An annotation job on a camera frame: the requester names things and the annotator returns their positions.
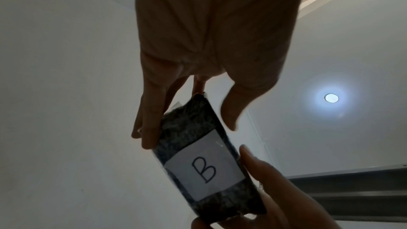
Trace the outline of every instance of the black marker writing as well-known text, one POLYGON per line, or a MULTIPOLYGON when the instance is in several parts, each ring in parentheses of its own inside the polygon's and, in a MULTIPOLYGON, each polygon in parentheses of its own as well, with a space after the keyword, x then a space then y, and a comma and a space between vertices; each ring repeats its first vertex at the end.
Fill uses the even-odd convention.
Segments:
POLYGON ((194 167, 195 171, 202 177, 202 179, 205 181, 205 183, 208 183, 210 180, 212 180, 212 179, 215 177, 216 168, 215 168, 214 166, 212 166, 212 165, 206 167, 206 160, 205 160, 203 157, 200 157, 200 156, 199 156, 199 157, 197 157, 196 159, 194 159, 194 161, 192 162, 192 166, 194 167), (204 164, 204 165, 203 165, 203 168, 202 168, 201 171, 199 171, 198 168, 196 168, 196 166, 195 166, 195 162, 196 162, 198 159, 203 160, 203 164, 204 164), (212 169, 212 170, 213 170, 213 174, 212 174, 212 176, 211 176, 209 179, 206 179, 206 178, 204 177, 204 173, 205 173, 208 169, 212 169))

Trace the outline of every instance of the round ceiling light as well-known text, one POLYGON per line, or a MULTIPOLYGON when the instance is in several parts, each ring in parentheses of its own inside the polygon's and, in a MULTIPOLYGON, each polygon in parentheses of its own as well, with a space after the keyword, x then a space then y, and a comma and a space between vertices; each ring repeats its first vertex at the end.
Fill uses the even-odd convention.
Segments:
POLYGON ((336 103, 339 100, 338 95, 333 93, 328 93, 323 97, 324 100, 328 101, 329 103, 336 103))

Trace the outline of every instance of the ceiling light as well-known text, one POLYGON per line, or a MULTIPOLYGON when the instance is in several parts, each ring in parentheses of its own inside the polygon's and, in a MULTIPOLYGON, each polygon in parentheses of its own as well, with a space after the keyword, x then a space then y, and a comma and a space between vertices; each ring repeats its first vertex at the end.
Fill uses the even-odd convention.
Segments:
POLYGON ((323 97, 324 100, 328 101, 329 103, 336 103, 339 100, 338 95, 333 93, 328 93, 323 97))

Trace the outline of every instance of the dark package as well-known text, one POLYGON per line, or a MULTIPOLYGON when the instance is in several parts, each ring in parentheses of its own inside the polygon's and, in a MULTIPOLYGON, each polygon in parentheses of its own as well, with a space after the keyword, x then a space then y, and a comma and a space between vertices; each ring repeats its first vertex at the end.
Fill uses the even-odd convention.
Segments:
POLYGON ((163 116, 153 150, 168 176, 207 224, 265 214, 259 193, 205 96, 163 116))

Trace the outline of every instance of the white paper label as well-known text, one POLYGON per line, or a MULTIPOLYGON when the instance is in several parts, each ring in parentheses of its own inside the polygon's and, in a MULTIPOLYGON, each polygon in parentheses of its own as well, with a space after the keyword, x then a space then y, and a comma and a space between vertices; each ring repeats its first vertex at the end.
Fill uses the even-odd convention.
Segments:
POLYGON ((175 154, 164 167, 177 177, 195 201, 245 178, 216 130, 175 154))

